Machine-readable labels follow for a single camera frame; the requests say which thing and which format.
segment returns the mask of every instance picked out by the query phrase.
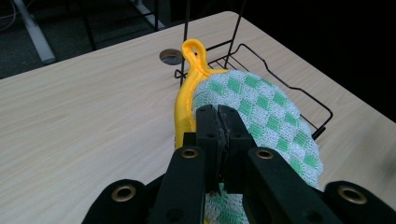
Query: light wood tabletop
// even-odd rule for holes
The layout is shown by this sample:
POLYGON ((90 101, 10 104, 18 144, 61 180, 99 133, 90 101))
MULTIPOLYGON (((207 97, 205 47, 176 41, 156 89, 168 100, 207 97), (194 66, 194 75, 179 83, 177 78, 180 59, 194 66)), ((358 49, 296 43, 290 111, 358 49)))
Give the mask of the light wood tabletop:
MULTIPOLYGON (((232 37, 237 17, 222 12, 191 21, 188 38, 214 46, 232 37)), ((167 28, 0 80, 0 223, 80 223, 109 184, 147 184, 164 174, 174 152, 180 64, 159 55, 180 49, 183 32, 184 25, 167 28)), ((396 209, 396 124, 244 19, 233 49, 240 43, 333 112, 316 140, 320 187, 346 180, 396 209)), ((208 60, 226 53, 210 50, 208 60)), ((238 54, 270 78, 255 56, 238 54)), ((328 116, 287 93, 315 125, 328 116)))

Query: round hole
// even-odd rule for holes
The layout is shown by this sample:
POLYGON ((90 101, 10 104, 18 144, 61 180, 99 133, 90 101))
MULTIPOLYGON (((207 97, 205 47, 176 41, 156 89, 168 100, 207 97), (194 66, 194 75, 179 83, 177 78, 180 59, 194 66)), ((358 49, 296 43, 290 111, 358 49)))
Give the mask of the round hole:
POLYGON ((181 152, 181 156, 187 159, 195 158, 198 156, 198 152, 195 149, 184 149, 181 152))
POLYGON ((132 185, 118 186, 113 190, 111 198, 119 203, 131 200, 136 194, 136 188, 132 185))
POLYGON ((367 203, 367 198, 360 191, 353 189, 348 186, 340 186, 338 188, 338 194, 344 198, 345 200, 356 203, 356 204, 364 204, 367 203))
POLYGON ((165 49, 160 53, 160 59, 163 63, 169 65, 181 64, 183 54, 178 49, 165 49))
POLYGON ((271 158, 273 158, 274 157, 274 155, 270 152, 270 151, 267 151, 267 150, 257 150, 256 151, 256 155, 258 156, 258 157, 260 157, 260 158, 262 158, 262 159, 271 159, 271 158))
POLYGON ((166 213, 166 218, 170 222, 179 222, 183 218, 183 211, 180 209, 171 209, 166 213))
POLYGON ((304 217, 312 223, 321 223, 323 221, 322 215, 316 211, 306 211, 304 212, 304 217))

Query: black wire rack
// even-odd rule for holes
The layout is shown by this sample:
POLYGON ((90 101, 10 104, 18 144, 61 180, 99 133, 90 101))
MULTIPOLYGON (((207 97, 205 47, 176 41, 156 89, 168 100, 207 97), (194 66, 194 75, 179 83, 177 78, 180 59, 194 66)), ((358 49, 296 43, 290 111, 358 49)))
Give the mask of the black wire rack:
MULTIPOLYGON (((325 104, 323 104, 321 101, 319 101, 317 98, 309 94, 307 91, 297 88, 297 87, 292 87, 289 85, 287 82, 282 80, 280 77, 278 77, 276 74, 274 74, 268 67, 267 62, 264 60, 263 57, 261 57, 258 53, 256 53, 253 49, 251 49, 248 45, 241 43, 238 45, 235 51, 232 51, 233 48, 233 42, 236 37, 236 33, 239 27, 239 23, 242 18, 242 14, 244 12, 246 0, 243 1, 240 12, 238 14, 238 19, 233 31, 233 37, 229 40, 226 40, 224 42, 218 43, 215 46, 209 47, 206 49, 206 51, 210 51, 212 49, 217 49, 221 46, 229 45, 228 52, 225 56, 219 57, 211 62, 208 62, 208 66, 211 68, 223 68, 223 69, 235 69, 235 70, 245 70, 249 71, 249 68, 247 65, 245 65, 241 60, 239 60, 236 55, 238 52, 240 52, 242 49, 248 50, 252 57, 256 60, 258 60, 259 63, 263 64, 263 70, 264 72, 268 73, 271 77, 273 77, 275 80, 279 81, 283 86, 288 88, 289 90, 292 91, 297 91, 301 94, 303 94, 305 97, 310 99, 310 102, 316 104, 317 106, 320 107, 321 110, 326 112, 325 118, 321 120, 319 125, 314 124, 314 122, 311 122, 310 119, 308 119, 303 113, 300 114, 300 116, 306 120, 307 123, 313 128, 313 133, 312 133, 312 138, 317 139, 325 130, 326 130, 326 124, 329 123, 329 121, 332 119, 332 111, 330 110, 329 107, 327 107, 325 104)), ((190 5, 191 1, 187 1, 187 7, 186 7, 186 20, 184 24, 184 41, 187 40, 187 34, 188 34, 188 26, 189 26, 189 21, 190 21, 190 5)), ((181 62, 181 68, 180 70, 177 69, 175 71, 175 78, 180 79, 180 86, 183 84, 183 80, 186 78, 187 72, 184 71, 184 64, 185 64, 185 59, 182 58, 181 62)))

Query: knitted towel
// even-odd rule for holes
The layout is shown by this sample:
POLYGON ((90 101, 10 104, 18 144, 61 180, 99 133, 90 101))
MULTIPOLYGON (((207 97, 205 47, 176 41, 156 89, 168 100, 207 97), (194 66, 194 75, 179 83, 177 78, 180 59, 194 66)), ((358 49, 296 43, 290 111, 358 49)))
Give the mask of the knitted towel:
MULTIPOLYGON (((289 163, 310 186, 318 188, 323 165, 318 145, 297 106, 277 85, 249 72, 213 74, 196 88, 192 113, 203 105, 236 109, 258 147, 269 147, 289 163)), ((206 195, 205 220, 210 224, 248 223, 242 195, 206 195)))

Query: yellow plastic handle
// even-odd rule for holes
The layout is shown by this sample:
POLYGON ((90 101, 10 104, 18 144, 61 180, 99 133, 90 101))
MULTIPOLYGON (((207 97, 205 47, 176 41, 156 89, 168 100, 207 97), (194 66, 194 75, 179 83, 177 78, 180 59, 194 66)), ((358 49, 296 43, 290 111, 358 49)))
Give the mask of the yellow plastic handle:
POLYGON ((183 57, 190 64, 186 80, 181 85, 175 103, 175 148, 183 146, 184 133, 194 133, 195 118, 192 114, 192 96, 199 83, 215 73, 225 73, 227 69, 211 69, 206 62, 206 48, 197 39, 188 39, 181 46, 183 57))

